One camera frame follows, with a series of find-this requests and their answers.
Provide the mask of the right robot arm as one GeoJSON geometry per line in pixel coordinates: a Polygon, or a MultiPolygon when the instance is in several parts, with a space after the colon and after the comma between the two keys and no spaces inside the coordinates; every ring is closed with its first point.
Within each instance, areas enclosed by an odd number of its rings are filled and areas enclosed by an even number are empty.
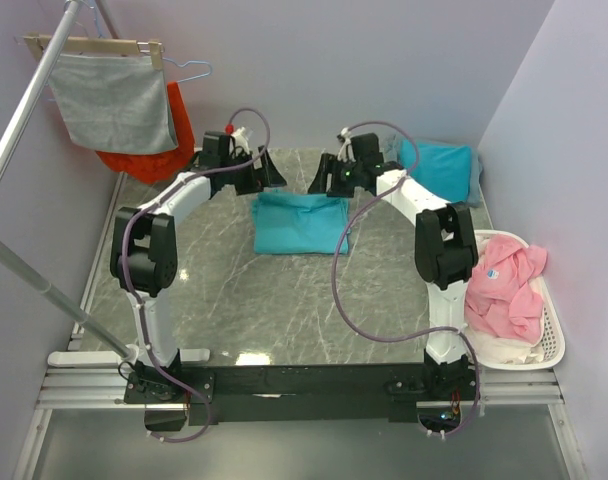
{"type": "Polygon", "coordinates": [[[324,154],[309,187],[312,193],[350,198],[356,189],[373,194],[409,220],[414,228],[414,262],[428,292],[429,326],[422,331],[422,390],[444,399],[474,379],[474,353],[465,337],[465,296],[478,249],[470,210],[431,193],[409,169],[385,161],[374,133],[338,136],[336,154],[324,154]]]}

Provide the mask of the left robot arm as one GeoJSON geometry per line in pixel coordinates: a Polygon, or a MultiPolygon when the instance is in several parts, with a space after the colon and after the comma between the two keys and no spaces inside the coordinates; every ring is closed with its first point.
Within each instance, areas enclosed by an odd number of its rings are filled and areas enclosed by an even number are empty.
{"type": "Polygon", "coordinates": [[[248,195],[286,185],[268,146],[253,150],[249,130],[228,125],[223,132],[206,132],[188,169],[156,197],[118,211],[110,272],[126,292],[136,321],[134,370],[160,401],[177,399],[185,385],[180,350],[168,320],[167,289],[178,272],[177,227],[226,186],[237,195],[248,195]]]}

